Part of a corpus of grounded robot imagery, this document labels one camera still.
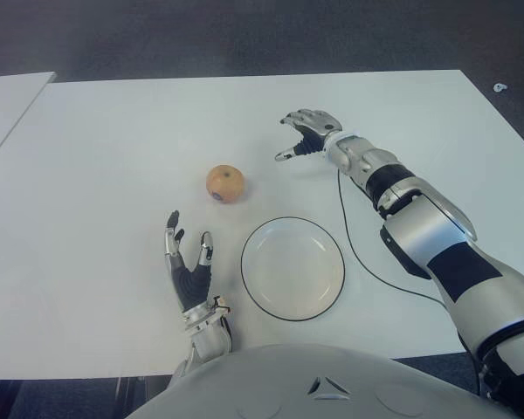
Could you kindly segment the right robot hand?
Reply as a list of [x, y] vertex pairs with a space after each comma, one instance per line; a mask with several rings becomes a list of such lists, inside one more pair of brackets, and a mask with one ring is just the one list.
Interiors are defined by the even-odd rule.
[[330, 134], [343, 130], [341, 123], [321, 110], [300, 109], [288, 113], [279, 123], [288, 125], [302, 135], [293, 147], [275, 155], [275, 161], [287, 161], [297, 156], [320, 152]]

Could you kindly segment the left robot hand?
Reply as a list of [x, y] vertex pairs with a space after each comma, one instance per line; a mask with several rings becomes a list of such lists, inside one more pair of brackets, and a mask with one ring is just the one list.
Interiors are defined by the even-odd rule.
[[177, 229], [179, 211], [174, 210], [165, 227], [165, 260], [169, 263], [169, 273], [176, 296], [183, 313], [204, 304], [208, 299], [211, 281], [213, 240], [205, 231], [200, 240], [199, 257], [194, 270], [186, 267], [180, 252], [180, 242], [184, 229]]

